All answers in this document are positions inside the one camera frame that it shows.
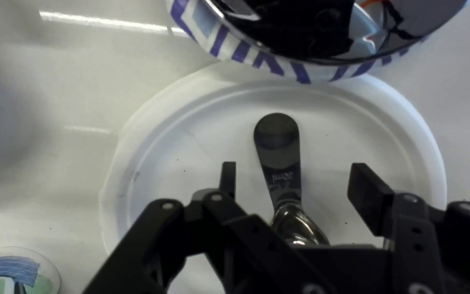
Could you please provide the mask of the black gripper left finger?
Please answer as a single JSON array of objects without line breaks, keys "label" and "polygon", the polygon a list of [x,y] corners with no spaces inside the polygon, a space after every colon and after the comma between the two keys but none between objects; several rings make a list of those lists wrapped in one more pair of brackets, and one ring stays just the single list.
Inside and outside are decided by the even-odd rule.
[{"label": "black gripper left finger", "polygon": [[231,197],[236,195],[236,189],[237,189],[237,163],[236,161],[223,163],[219,189]]}]

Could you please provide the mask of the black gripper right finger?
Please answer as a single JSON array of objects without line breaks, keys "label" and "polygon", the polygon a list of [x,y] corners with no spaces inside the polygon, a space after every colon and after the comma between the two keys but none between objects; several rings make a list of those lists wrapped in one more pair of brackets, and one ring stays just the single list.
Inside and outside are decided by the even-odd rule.
[{"label": "black gripper right finger", "polygon": [[394,189],[368,164],[353,163],[348,199],[374,234],[387,231]]}]

